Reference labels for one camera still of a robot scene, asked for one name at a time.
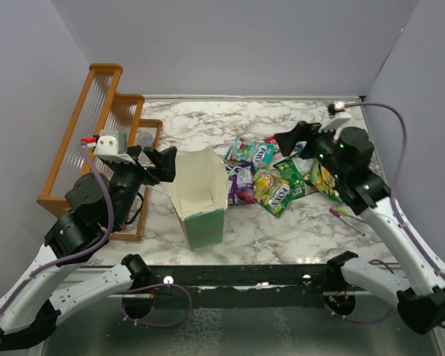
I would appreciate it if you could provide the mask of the green spring tea packet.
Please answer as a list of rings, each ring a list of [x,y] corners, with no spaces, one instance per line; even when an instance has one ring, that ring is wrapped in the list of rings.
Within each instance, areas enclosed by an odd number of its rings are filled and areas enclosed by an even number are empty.
[[[313,194],[315,188],[311,186],[310,176],[312,161],[301,159],[297,155],[287,157],[273,165],[290,186],[290,197],[297,200]]]

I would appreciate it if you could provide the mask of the teal barley mint packet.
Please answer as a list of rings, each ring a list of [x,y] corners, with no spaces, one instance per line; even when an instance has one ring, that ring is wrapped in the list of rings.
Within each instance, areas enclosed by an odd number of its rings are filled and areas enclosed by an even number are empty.
[[[258,171],[267,168],[275,153],[276,146],[264,141],[237,136],[226,152],[224,159],[232,162],[246,162]]]

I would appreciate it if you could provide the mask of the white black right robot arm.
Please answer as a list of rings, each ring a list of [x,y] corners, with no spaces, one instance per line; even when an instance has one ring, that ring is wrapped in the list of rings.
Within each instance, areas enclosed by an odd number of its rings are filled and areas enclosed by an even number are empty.
[[[298,122],[274,136],[283,156],[304,142],[303,159],[316,159],[334,177],[334,189],[352,212],[381,238],[403,269],[399,276],[354,253],[329,261],[326,282],[335,290],[359,286],[394,306],[414,332],[426,334],[445,321],[445,262],[408,221],[385,181],[369,167],[374,145],[364,129],[340,133],[319,124]]]

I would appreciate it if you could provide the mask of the green illustrated paper bag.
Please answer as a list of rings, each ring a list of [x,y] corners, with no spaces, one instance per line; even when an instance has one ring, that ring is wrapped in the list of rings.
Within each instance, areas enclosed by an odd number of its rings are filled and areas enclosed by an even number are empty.
[[[192,251],[223,241],[228,175],[216,152],[207,147],[178,153],[176,176],[168,191]]]

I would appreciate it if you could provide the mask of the green mango apple tea packet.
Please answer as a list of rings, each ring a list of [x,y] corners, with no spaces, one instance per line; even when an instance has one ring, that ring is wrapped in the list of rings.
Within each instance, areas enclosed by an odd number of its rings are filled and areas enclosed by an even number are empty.
[[[253,177],[254,198],[267,212],[280,218],[291,201],[289,182],[261,169]]]

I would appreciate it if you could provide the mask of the dark purple snack packet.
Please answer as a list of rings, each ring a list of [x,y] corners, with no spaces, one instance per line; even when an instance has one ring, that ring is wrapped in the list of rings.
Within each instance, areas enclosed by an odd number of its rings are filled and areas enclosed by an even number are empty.
[[[256,202],[251,162],[227,162],[228,204],[247,205]]]

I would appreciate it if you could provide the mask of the yellow green snack packet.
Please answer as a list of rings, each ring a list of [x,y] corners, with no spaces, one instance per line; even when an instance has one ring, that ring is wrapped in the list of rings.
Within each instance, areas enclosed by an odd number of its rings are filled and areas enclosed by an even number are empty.
[[[342,202],[339,193],[335,190],[336,179],[317,160],[311,164],[304,180],[307,185],[324,194],[330,200]]]

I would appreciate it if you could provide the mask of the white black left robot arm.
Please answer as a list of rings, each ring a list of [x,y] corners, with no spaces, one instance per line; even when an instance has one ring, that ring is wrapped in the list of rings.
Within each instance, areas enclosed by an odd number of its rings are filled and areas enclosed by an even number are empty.
[[[105,164],[113,175],[99,173],[85,145],[78,146],[90,173],[77,179],[65,195],[69,212],[58,218],[44,237],[39,252],[25,273],[0,298],[0,352],[29,349],[49,338],[67,317],[110,294],[144,291],[153,280],[138,254],[95,280],[59,290],[62,281],[86,263],[121,231],[143,185],[173,182],[177,148],[164,151],[133,146],[132,163],[117,158]]]

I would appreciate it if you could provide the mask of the blue snack packet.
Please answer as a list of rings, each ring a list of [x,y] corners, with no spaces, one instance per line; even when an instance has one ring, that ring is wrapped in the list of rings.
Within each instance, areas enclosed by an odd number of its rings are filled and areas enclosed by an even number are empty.
[[[305,144],[303,142],[298,142],[295,145],[295,151],[298,153],[302,152],[304,148],[305,148]]]

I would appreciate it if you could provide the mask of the red snack packet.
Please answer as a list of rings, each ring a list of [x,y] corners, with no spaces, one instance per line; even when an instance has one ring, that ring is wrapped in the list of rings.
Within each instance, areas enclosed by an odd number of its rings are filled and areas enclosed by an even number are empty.
[[[263,141],[267,144],[273,145],[275,153],[278,153],[280,151],[280,147],[277,143],[277,140],[274,138],[274,136],[266,137]]]

